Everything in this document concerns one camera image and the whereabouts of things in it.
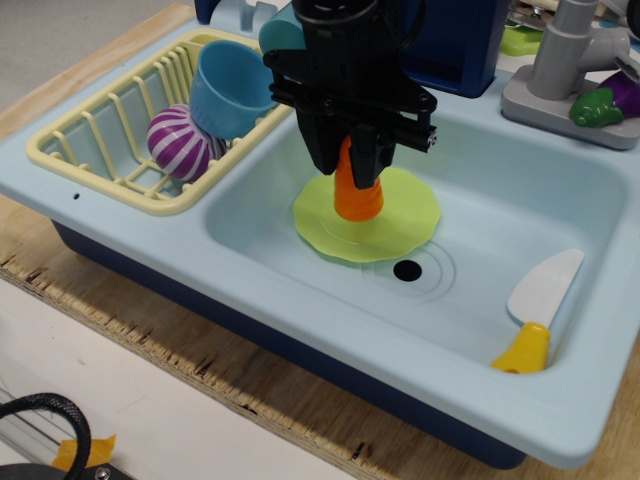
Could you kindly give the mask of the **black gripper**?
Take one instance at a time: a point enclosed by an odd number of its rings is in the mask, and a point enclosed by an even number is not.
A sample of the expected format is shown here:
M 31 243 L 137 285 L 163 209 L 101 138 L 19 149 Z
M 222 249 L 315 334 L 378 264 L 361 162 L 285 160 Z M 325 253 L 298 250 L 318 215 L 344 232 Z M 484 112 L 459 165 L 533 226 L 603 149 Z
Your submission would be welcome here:
M 417 39 L 427 4 L 409 8 L 403 24 L 399 1 L 294 1 L 306 48 L 265 53 L 274 100 L 293 107 L 315 167 L 324 175 L 338 165 L 344 140 L 354 184 L 372 188 L 391 165 L 395 143 L 428 151 L 436 129 L 436 98 L 411 80 L 400 54 Z

